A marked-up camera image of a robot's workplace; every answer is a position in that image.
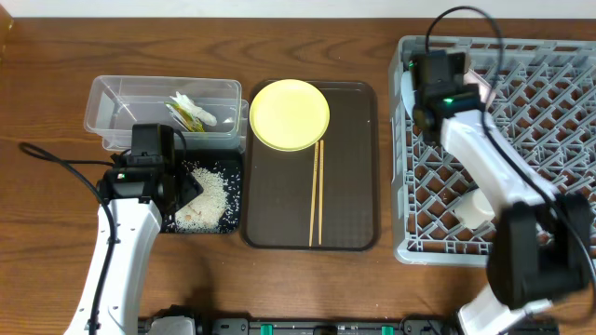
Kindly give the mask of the green snack wrapper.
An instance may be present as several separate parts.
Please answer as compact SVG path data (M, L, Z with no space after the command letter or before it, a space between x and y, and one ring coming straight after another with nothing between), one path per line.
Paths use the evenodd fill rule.
M189 132L204 132L203 124L200 120L193 118L177 103L166 102L169 114L172 118Z

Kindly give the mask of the light blue bowl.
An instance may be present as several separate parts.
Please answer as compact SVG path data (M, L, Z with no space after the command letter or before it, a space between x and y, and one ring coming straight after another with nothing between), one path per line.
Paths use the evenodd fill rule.
M401 100L407 115L413 119L413 107L415 105L415 89L413 88L413 78L410 71L402 74L400 79Z

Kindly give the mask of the pile of rice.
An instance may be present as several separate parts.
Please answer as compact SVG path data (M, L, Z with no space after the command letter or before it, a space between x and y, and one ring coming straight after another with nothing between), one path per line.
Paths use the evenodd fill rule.
M203 160L184 165L204 192L175 213L170 226L183 234L229 234L241 212L241 164L234 159Z

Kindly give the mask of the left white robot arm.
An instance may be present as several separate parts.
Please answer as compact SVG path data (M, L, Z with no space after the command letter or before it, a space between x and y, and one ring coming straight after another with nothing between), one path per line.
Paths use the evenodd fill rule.
M99 198L98 233L88 276L68 334L135 334L144 279L167 218L200 186L179 159L113 156L92 190Z

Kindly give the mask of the white tissue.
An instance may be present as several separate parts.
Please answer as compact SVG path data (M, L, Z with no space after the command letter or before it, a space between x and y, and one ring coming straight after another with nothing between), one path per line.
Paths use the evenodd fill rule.
M217 125L217 119L214 115L208 113L202 107L195 105L195 103L186 95L176 92L176 96L171 98L193 119L200 120L204 124L214 127Z

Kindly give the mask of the white cup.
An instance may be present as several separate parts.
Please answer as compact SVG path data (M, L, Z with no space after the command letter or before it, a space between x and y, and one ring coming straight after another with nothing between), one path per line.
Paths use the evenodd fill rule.
M478 229L494 218L494 211L480 189L465 193L454 207L454 215L467 229Z

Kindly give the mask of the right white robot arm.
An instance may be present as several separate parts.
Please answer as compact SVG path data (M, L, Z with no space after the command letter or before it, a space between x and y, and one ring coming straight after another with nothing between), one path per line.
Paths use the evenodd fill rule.
M456 313L462 334L499 334L595 283L593 215L581 194L562 194L523 162L496 128L476 84L414 84L401 97L425 137L471 175L498 221L488 284Z

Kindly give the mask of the white bowl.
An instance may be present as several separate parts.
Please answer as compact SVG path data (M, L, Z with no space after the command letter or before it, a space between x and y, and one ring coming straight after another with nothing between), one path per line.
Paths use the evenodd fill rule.
M464 74L464 83L466 85L477 85L481 102L484 103L486 107L491 106L495 97L495 92L493 91L492 86L482 76L469 69Z

